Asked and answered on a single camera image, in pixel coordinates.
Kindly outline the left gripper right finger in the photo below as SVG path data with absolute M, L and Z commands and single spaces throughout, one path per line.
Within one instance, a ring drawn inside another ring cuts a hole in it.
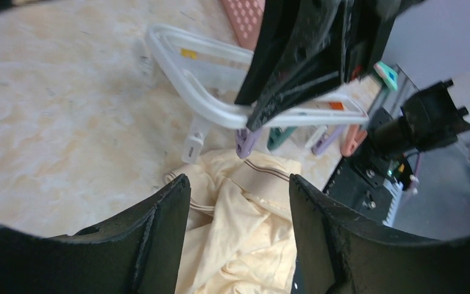
M 470 293 L 470 236 L 440 241 L 381 225 L 299 175 L 289 202 L 300 293 Z

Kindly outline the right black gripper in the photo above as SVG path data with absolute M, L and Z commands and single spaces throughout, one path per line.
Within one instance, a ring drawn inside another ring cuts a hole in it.
M 252 63 L 234 103 L 253 107 L 246 128 L 260 129 L 290 108 L 366 77 L 380 61 L 398 16 L 422 1 L 266 1 Z

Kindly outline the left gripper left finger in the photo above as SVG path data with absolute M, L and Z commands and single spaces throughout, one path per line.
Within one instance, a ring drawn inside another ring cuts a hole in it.
M 0 225 L 0 293 L 173 293 L 190 193 L 179 175 L 72 236 L 41 238 Z

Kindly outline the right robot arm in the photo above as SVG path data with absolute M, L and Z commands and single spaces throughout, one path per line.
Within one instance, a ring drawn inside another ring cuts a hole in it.
M 237 95 L 253 105 L 237 133 L 245 148 L 279 114 L 363 78 L 378 62 L 399 14 L 414 1 L 267 1 L 255 54 Z M 373 134 L 387 155 L 446 146 L 470 130 L 470 111 L 452 101 L 454 82 L 410 97 L 395 124 Z

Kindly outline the cream boxer underwear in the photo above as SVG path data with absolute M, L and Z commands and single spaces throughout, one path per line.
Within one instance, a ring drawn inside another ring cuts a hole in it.
M 260 152 L 209 151 L 168 172 L 190 181 L 177 293 L 289 293 L 296 241 L 289 176 L 301 164 Z

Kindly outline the white clip hanger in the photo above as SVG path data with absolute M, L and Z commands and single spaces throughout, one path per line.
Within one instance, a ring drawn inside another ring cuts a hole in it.
M 224 102 L 208 91 L 214 88 L 237 92 L 247 74 L 246 70 L 186 58 L 181 55 L 181 50 L 188 49 L 243 65 L 252 61 L 252 51 L 162 23 L 148 27 L 144 39 L 155 61 L 195 113 L 227 129 L 246 126 L 252 112 L 251 106 Z M 367 112 L 352 98 L 332 92 L 280 113 L 265 126 L 363 124 L 367 121 Z

